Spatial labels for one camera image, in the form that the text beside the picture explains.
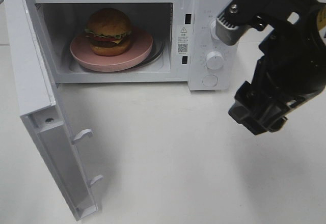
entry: microwave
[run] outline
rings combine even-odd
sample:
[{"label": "microwave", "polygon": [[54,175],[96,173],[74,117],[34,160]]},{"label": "microwave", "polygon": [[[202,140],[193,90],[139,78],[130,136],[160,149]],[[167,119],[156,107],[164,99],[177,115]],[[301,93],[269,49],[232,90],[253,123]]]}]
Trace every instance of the microwave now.
[{"label": "microwave", "polygon": [[[20,117],[76,220],[98,210],[62,106],[61,83],[188,82],[190,90],[228,88],[237,45],[216,36],[216,18],[230,0],[5,0]],[[82,67],[70,44],[97,10],[124,12],[150,33],[152,49],[117,72]]]}]

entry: pink plate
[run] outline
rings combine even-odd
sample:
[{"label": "pink plate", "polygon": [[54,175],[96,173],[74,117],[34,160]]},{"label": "pink plate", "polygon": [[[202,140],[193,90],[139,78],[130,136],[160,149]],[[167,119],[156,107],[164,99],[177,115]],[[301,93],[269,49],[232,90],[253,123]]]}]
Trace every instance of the pink plate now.
[{"label": "pink plate", "polygon": [[129,49],[116,56],[100,56],[90,48],[85,33],[75,37],[70,44],[70,51],[75,60],[87,69],[114,72],[131,68],[141,63],[151,52],[152,36],[146,31],[134,27]]}]

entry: hamburger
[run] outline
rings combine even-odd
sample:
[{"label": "hamburger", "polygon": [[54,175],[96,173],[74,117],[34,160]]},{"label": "hamburger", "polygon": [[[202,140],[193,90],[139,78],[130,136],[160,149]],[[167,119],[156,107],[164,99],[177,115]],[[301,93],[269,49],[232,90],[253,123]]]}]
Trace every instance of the hamburger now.
[{"label": "hamburger", "polygon": [[130,46],[131,22],[123,12],[106,8],[89,18],[86,37],[95,54],[114,56],[124,53]]}]

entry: table surface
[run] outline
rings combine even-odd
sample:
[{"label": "table surface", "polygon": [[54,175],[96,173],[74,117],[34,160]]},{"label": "table surface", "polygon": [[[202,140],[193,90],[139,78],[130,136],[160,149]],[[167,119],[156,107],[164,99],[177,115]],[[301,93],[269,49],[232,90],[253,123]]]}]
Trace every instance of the table surface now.
[{"label": "table surface", "polygon": [[[0,5],[0,223],[75,223],[19,116]],[[289,115],[283,130],[251,135],[227,114],[251,80],[262,34],[240,42],[226,91],[186,83],[59,87],[101,223],[324,223],[326,93]]]}]

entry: open microwave door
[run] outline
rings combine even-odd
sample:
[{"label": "open microwave door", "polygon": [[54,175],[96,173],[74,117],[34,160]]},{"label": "open microwave door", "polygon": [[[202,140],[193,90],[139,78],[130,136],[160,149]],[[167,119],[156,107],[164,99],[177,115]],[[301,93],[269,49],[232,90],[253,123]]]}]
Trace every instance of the open microwave door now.
[{"label": "open microwave door", "polygon": [[51,55],[38,24],[35,1],[5,0],[5,8],[20,117],[79,220],[98,210],[91,186],[102,176],[87,179],[75,145],[92,131],[72,134],[57,86],[46,67]]}]

